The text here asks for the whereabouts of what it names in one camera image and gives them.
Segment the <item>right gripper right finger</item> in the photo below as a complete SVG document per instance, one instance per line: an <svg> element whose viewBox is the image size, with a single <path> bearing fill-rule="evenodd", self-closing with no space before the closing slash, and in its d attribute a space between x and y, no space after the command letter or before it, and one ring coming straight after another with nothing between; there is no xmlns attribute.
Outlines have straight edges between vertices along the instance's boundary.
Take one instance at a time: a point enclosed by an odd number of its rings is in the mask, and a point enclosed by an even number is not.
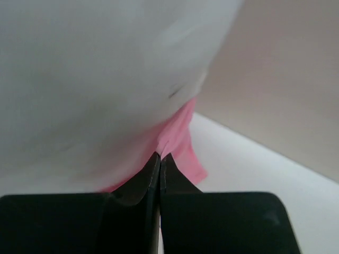
<svg viewBox="0 0 339 254"><path fill-rule="evenodd" d="M276 195L204 193L171 155L160 166L160 218L165 253L300 253Z"/></svg>

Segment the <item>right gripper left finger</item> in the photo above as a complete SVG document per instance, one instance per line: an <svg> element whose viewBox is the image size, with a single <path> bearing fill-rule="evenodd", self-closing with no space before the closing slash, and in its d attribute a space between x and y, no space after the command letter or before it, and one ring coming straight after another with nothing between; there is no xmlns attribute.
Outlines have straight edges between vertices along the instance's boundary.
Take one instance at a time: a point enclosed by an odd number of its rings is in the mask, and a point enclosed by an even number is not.
<svg viewBox="0 0 339 254"><path fill-rule="evenodd" d="M113 192L6 195L1 253L158 253L160 157Z"/></svg>

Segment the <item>pink pillowcase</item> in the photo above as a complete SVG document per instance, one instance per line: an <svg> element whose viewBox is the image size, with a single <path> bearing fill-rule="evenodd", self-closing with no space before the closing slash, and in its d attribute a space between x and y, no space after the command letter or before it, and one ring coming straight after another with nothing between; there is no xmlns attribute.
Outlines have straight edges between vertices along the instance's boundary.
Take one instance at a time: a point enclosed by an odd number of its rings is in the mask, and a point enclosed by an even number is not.
<svg viewBox="0 0 339 254"><path fill-rule="evenodd" d="M189 125L197 99L185 103L173 116L129 140L111 152L110 176L103 192L111 192L139 173L153 153L161 159L171 154L179 171L193 184L202 182L207 172L200 164L191 141Z"/></svg>

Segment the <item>white pillow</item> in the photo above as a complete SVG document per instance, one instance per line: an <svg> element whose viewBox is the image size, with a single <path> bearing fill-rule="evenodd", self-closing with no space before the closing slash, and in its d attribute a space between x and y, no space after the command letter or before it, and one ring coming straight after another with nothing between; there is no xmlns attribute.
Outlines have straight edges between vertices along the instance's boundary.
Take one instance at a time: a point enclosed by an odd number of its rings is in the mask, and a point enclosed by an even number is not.
<svg viewBox="0 0 339 254"><path fill-rule="evenodd" d="M100 191L199 93L242 1L1 1L1 194Z"/></svg>

